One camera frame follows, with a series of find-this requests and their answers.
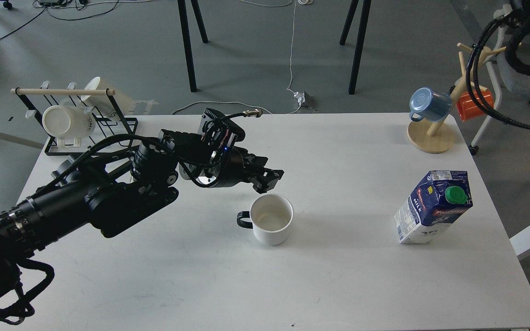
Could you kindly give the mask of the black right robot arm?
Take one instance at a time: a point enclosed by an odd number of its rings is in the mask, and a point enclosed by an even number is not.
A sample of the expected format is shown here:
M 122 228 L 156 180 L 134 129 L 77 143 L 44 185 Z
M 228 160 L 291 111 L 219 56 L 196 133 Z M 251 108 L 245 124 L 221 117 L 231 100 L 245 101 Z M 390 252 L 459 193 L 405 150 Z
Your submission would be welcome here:
M 486 43 L 495 30 L 503 26 L 514 29 L 514 34 L 503 51 L 505 61 L 515 73 L 530 77 L 530 64 L 524 63 L 517 55 L 519 45 L 530 34 L 530 0 L 522 1 L 520 6 L 512 8 L 509 13 L 494 15 L 473 45 L 466 68 L 468 70 L 477 68 L 477 58 L 484 54 Z

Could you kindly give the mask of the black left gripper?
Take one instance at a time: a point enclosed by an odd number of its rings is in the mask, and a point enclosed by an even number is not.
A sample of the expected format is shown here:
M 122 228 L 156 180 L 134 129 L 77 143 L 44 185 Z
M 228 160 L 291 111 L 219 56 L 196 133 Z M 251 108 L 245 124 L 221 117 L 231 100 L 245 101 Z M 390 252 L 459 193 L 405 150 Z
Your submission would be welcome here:
M 238 183 L 252 183 L 253 189 L 264 194 L 273 190 L 284 170 L 265 168 L 267 157 L 249 153 L 244 148 L 225 148 L 221 160 L 213 167 L 179 164 L 183 179 L 203 188 L 232 187 Z

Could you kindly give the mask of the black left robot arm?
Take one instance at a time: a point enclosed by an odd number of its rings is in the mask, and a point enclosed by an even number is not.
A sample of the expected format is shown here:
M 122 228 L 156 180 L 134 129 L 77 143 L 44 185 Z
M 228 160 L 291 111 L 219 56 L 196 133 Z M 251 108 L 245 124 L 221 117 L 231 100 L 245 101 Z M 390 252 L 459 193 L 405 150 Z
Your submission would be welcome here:
M 170 205 L 183 176 L 204 188 L 251 183 L 267 193 L 284 174 L 267 157 L 236 147 L 245 138 L 233 119 L 206 109 L 198 133 L 162 129 L 158 137 L 118 134 L 65 160 L 47 185 L 0 213 L 0 322 L 23 323 L 32 300 L 52 282 L 53 267 L 32 260 L 36 250 L 89 223 L 112 238 Z

